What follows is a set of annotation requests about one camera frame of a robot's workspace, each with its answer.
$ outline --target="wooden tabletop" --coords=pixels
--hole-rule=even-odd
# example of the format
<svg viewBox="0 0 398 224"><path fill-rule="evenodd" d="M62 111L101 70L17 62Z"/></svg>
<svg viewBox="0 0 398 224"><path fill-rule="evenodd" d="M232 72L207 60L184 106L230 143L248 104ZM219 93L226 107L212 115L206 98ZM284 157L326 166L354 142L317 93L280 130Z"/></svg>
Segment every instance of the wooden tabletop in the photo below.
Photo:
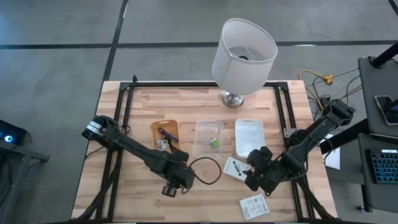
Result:
<svg viewBox="0 0 398 224"><path fill-rule="evenodd" d="M312 121L312 114L302 81L287 81L298 128L306 128ZM99 99L97 114L113 117L120 82L104 82ZM131 138L152 148L150 124L154 121L174 119L178 122L181 150L188 152L188 163L192 155L195 124L199 119L217 120L224 124L222 155L218 159L224 167L228 156L235 156L234 125L237 119L260 119L264 125L266 144L274 157L284 150L279 114L274 89L264 87L246 96L244 104L235 109L225 107L220 100L218 87L142 87L135 88L130 110L129 125ZM289 124L284 95L285 117ZM87 153L99 148L91 142ZM85 161L76 195L72 218L78 217L91 203L100 189L106 150L92 154ZM310 188L320 203L336 216L325 166L319 148L308 157L308 181ZM214 180L218 169L210 161L193 165L195 173L206 181ZM177 193L175 198L161 194L165 180L152 173L144 163L130 153L124 153L118 196L114 211L116 222L243 222L245 221L239 201L262 190L251 191L244 182L222 174L213 185L205 185L195 179L189 193ZM279 184L270 197L265 197L270 212L250 219L250 222L289 222L296 221L291 185ZM303 194L300 194L303 211L306 211Z"/></svg>

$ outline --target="white lamp shade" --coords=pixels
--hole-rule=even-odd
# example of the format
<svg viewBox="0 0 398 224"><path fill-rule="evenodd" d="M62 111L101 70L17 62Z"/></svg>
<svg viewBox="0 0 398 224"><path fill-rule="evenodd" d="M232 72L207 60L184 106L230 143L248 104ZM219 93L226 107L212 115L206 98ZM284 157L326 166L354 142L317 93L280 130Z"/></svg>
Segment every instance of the white lamp shade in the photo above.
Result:
<svg viewBox="0 0 398 224"><path fill-rule="evenodd" d="M264 29L244 19L230 19L223 26L213 78L232 94L254 93L267 81L277 53L275 41Z"/></svg>

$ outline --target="blue light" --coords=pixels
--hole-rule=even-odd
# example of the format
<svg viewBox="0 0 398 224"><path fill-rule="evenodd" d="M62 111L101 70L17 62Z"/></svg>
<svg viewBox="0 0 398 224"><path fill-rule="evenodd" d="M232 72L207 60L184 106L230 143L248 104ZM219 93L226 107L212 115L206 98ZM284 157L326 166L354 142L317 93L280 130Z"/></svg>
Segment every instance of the blue light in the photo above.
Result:
<svg viewBox="0 0 398 224"><path fill-rule="evenodd" d="M6 137L4 137L4 140L6 140L6 142L11 142L12 136L6 136Z"/></svg>

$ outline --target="lamp base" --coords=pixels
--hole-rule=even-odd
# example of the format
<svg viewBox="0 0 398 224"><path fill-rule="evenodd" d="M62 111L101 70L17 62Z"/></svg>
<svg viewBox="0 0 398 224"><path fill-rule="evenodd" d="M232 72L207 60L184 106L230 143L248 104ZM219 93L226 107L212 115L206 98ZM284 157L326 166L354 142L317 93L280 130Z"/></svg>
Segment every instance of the lamp base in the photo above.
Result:
<svg viewBox="0 0 398 224"><path fill-rule="evenodd" d="M243 104L244 96L243 95L235 95L228 91L223 90L221 92L221 100L224 105L229 108L237 108Z"/></svg>

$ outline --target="green object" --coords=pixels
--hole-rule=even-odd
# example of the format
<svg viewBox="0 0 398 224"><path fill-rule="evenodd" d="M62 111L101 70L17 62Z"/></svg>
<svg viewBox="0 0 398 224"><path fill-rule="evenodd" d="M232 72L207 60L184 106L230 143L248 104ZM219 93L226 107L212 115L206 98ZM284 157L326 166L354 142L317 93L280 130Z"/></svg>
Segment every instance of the green object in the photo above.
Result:
<svg viewBox="0 0 398 224"><path fill-rule="evenodd" d="M212 139L210 141L210 143L211 143L211 146L213 147L213 149L217 149L220 146L220 142L217 139Z"/></svg>

